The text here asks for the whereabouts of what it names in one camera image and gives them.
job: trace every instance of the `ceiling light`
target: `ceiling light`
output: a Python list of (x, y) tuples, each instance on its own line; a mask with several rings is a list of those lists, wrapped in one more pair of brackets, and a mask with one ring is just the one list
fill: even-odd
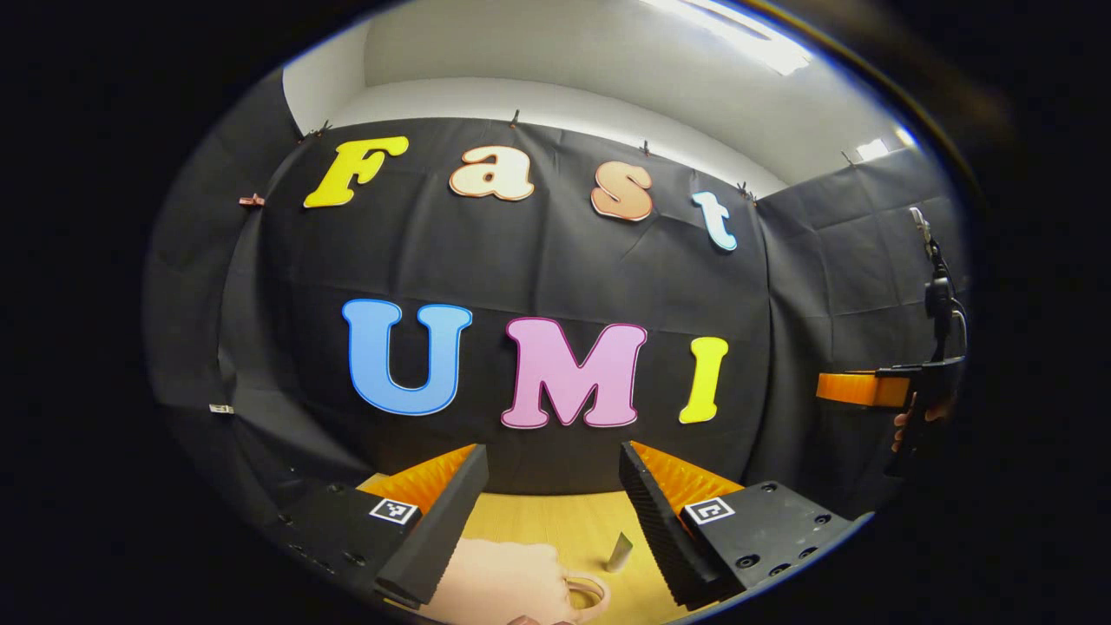
[[(743, 13), (711, 0), (641, 1), (709, 30), (783, 75), (810, 64), (810, 52), (794, 41)], [(743, 28), (723, 22), (707, 11), (712, 11)]]
[(895, 128), (895, 137), (899, 137), (899, 140), (902, 141), (908, 148), (914, 147), (917, 143), (914, 138), (910, 135), (910, 132), (907, 132), (903, 128)]
[(872, 160), (888, 153), (888, 147), (883, 144), (883, 139), (877, 139), (857, 148), (857, 153), (862, 160)]

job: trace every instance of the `letter u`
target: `letter u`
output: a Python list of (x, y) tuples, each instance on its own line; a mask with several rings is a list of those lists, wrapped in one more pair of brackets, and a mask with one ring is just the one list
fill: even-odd
[(417, 311), (428, 329), (428, 382), (404, 389), (390, 377), (390, 329), (401, 321), (401, 308), (379, 299), (352, 299), (343, 304), (351, 326), (351, 383), (370, 405), (396, 415), (429, 415), (448, 407), (459, 385), (459, 342), (471, 325), (471, 311), (431, 303)]

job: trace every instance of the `foam letter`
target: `foam letter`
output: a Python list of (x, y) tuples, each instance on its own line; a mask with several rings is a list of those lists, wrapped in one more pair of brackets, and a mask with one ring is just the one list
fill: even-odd
[(517, 342), (517, 391), (513, 407), (502, 413), (501, 423), (520, 430), (548, 424), (548, 413), (540, 410), (541, 389), (548, 392), (563, 425), (574, 422), (595, 391), (594, 407), (582, 417), (587, 425), (617, 427), (637, 421), (632, 385), (637, 354), (648, 340), (644, 329), (607, 326), (581, 366), (574, 362), (563, 330), (551, 320), (513, 320), (506, 334)]
[(643, 167), (611, 160), (594, 172), (598, 188), (590, 191), (590, 203), (599, 214), (640, 221), (652, 213), (652, 198), (644, 189), (652, 178)]
[(718, 414), (713, 396), (718, 393), (718, 373), (721, 359), (729, 352), (729, 344), (720, 339), (703, 336), (691, 342), (694, 354), (694, 383), (687, 407), (679, 413), (679, 423), (697, 424), (708, 422)]
[[(493, 162), (482, 162), (493, 157)], [(506, 145), (483, 145), (463, 152), (464, 164), (448, 184), (461, 195), (481, 198), (493, 193), (499, 199), (517, 201), (532, 194), (529, 182), (529, 154)]]
[(351, 326), (351, 382), (370, 405), (396, 415), (428, 415), (456, 399), (459, 384), (459, 339), (471, 325), (471, 311), (432, 303), (417, 311), (428, 329), (428, 382), (404, 389), (390, 377), (390, 329), (401, 321), (401, 309), (389, 301), (352, 299), (343, 304)]
[[(351, 184), (351, 175), (359, 174), (358, 182), (366, 184), (382, 168), (386, 160), (386, 150), (390, 155), (404, 153), (409, 149), (409, 139), (406, 137), (387, 137), (386, 139), (367, 139), (364, 141), (348, 141), (340, 143), (336, 148), (336, 160), (324, 173), (324, 179), (316, 191), (304, 198), (304, 208), (318, 208), (321, 205), (340, 205), (351, 201), (354, 191), (348, 188)], [(373, 150), (369, 157), (367, 152)]]
[(694, 193), (694, 203), (702, 206), (702, 218), (705, 219), (705, 229), (710, 231), (710, 238), (721, 249), (737, 249), (737, 239), (725, 231), (725, 219), (729, 219), (729, 210), (718, 203), (718, 196), (710, 191)]

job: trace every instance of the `mug handle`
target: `mug handle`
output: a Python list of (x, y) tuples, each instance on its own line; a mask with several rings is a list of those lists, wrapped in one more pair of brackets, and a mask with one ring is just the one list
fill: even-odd
[[(581, 571), (568, 571), (565, 572), (564, 577), (568, 578), (567, 579), (568, 588), (572, 591), (580, 591), (583, 593), (598, 595), (599, 601), (597, 604), (590, 607), (584, 607), (579, 611), (579, 617), (575, 619), (575, 622), (579, 625), (582, 625), (583, 623), (590, 621), (591, 618), (595, 618), (597, 616), (605, 612), (605, 608), (610, 607), (610, 587), (605, 585), (605, 582), (602, 582), (594, 575), (591, 575), (589, 573), (583, 573)], [(594, 584), (594, 586), (598, 587), (594, 588), (590, 584), (583, 584), (581, 582), (572, 582), (570, 579), (571, 577), (589, 579)]]

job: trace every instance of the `white label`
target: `white label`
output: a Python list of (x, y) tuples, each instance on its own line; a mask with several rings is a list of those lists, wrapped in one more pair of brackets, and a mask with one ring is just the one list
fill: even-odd
[(694, 523), (699, 525), (705, 525), (707, 523), (718, 521), (719, 518), (724, 518), (733, 514), (733, 508), (729, 507), (729, 504), (725, 502), (722, 502), (721, 497), (714, 497), (712, 500), (690, 504), (684, 507), (688, 512), (690, 512)]
[(370, 516), (404, 525), (414, 512), (417, 512), (417, 506), (412, 504), (382, 500), (374, 506), (374, 510), (370, 511)]

